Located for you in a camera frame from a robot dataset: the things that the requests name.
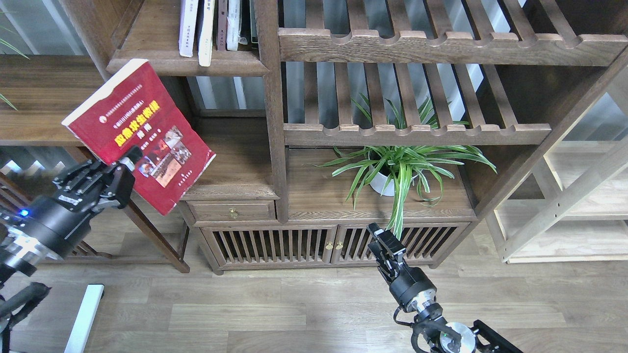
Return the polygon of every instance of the white pot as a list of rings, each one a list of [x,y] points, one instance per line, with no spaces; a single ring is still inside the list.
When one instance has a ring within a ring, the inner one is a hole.
[[[388,179],[387,175],[377,173],[377,175],[375,176],[375,178],[373,178],[373,180],[371,180],[371,183],[369,185],[373,188],[373,190],[377,191],[381,195],[394,196],[394,180],[391,180],[386,188],[384,188],[384,185],[386,184],[386,179]]]

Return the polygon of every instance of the red book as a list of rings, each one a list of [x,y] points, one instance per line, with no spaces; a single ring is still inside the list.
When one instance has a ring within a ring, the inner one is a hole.
[[[133,189],[162,215],[215,157],[145,59],[130,60],[62,124],[107,164],[139,146]]]

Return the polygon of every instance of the drawer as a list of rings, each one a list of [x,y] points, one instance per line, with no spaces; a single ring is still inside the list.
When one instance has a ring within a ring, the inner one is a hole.
[[[190,201],[195,222],[275,219],[273,200]]]

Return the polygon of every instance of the white stand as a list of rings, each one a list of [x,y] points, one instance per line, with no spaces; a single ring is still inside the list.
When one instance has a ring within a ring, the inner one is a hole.
[[[104,289],[104,285],[87,285],[65,353],[83,353]]]

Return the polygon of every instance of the book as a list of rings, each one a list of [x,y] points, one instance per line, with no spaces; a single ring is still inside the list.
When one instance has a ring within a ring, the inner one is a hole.
[[[203,0],[198,36],[198,64],[208,67],[212,63],[214,13],[216,0]]]
[[[227,50],[227,0],[218,0],[218,27],[216,29],[216,49]]]
[[[179,55],[191,58],[194,49],[198,14],[198,0],[181,0],[181,23],[179,26]]]
[[[133,171],[133,189],[162,215],[216,155],[145,59],[131,59],[62,124],[108,165],[139,146],[144,156]]]
[[[227,5],[227,50],[237,50],[242,26],[242,0],[229,0]]]

